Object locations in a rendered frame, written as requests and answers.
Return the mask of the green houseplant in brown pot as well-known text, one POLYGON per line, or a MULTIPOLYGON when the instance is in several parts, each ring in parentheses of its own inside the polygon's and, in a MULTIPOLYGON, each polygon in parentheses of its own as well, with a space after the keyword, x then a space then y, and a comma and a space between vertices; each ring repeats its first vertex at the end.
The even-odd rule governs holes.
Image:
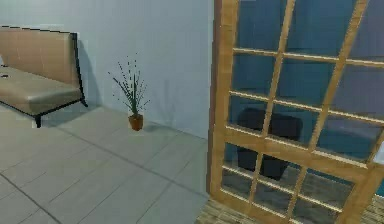
POLYGON ((120 97, 118 97, 117 100, 122 102, 131 112, 128 116, 131 129, 140 131, 144 126, 144 115, 142 111, 145 110, 146 105, 150 102, 150 100, 143 101, 147 84, 140 78, 141 71, 136 58, 127 56, 126 67, 123 67, 123 65, 118 62, 118 68, 122 80, 115 77, 111 72, 108 72, 108 75, 125 96, 124 100, 120 97))

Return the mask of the wooden glass-paned door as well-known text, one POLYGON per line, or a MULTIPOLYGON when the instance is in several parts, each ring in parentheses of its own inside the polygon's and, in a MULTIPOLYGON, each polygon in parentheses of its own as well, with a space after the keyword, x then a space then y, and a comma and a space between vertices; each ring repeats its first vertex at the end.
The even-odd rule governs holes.
POLYGON ((384 182, 384 115, 366 107, 384 60, 357 51, 384 0, 220 0, 210 193, 262 224, 360 224, 384 182), (263 129, 237 124, 265 111, 263 129), (297 141, 269 133, 273 113, 303 122, 297 141), (258 153, 254 172, 237 148, 258 153), (279 181, 265 155, 288 162, 279 181))

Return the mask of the tan sofa with black frame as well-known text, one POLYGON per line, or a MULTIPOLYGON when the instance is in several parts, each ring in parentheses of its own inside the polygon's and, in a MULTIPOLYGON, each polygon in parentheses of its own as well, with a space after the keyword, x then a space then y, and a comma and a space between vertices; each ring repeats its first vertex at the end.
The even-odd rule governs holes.
POLYGON ((0 26, 0 103, 34 118, 80 102, 78 37, 73 32, 0 26))

